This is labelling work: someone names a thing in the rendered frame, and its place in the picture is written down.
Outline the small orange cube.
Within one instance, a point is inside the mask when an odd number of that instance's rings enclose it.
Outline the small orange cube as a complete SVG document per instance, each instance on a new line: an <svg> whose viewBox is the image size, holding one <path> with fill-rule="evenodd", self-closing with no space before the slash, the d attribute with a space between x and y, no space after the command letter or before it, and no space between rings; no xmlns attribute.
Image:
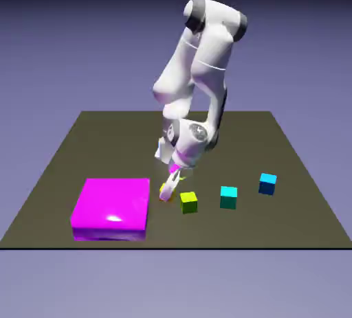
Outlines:
<svg viewBox="0 0 352 318"><path fill-rule="evenodd" d="M163 202L171 202L175 198L175 190L170 187L166 187L163 183L159 188L159 200Z"/></svg>

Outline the small yellow-green cube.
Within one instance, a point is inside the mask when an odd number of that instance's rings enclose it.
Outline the small yellow-green cube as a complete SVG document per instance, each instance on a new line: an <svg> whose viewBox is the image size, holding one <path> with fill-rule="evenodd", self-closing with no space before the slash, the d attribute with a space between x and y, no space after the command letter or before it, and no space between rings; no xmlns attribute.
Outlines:
<svg viewBox="0 0 352 318"><path fill-rule="evenodd" d="M194 192L181 192L181 211L183 214L196 213L198 208L197 195Z"/></svg>

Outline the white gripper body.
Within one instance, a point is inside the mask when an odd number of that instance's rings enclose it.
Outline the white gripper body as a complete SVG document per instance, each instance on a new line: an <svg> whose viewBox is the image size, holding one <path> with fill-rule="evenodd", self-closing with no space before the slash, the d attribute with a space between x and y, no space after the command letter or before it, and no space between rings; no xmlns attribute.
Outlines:
<svg viewBox="0 0 352 318"><path fill-rule="evenodd" d="M181 174L181 170L177 169L169 175L166 182L160 188L160 191L159 191L160 200L168 201L171 198L175 188L179 183L180 174Z"/></svg>

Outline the large magenta box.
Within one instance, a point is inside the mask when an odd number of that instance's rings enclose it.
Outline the large magenta box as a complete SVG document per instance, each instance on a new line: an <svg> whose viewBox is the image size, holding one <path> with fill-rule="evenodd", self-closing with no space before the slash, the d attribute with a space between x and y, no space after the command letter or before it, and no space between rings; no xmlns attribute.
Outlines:
<svg viewBox="0 0 352 318"><path fill-rule="evenodd" d="M86 179L71 214L77 241L143 241L149 211L150 180Z"/></svg>

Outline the small blue cube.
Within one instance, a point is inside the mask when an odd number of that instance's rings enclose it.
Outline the small blue cube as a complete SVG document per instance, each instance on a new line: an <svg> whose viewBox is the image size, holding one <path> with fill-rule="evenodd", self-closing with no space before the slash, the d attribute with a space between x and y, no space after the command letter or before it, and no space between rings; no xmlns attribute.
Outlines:
<svg viewBox="0 0 352 318"><path fill-rule="evenodd" d="M269 196L274 195L277 176L274 174L262 173L259 179L258 192Z"/></svg>

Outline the small cyan cube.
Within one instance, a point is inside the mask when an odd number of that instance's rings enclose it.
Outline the small cyan cube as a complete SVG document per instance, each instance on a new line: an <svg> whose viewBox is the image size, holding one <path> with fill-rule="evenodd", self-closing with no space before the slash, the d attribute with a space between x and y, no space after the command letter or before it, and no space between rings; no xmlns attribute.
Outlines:
<svg viewBox="0 0 352 318"><path fill-rule="evenodd" d="M221 186L220 191L220 208L236 209L237 208L237 188L232 186Z"/></svg>

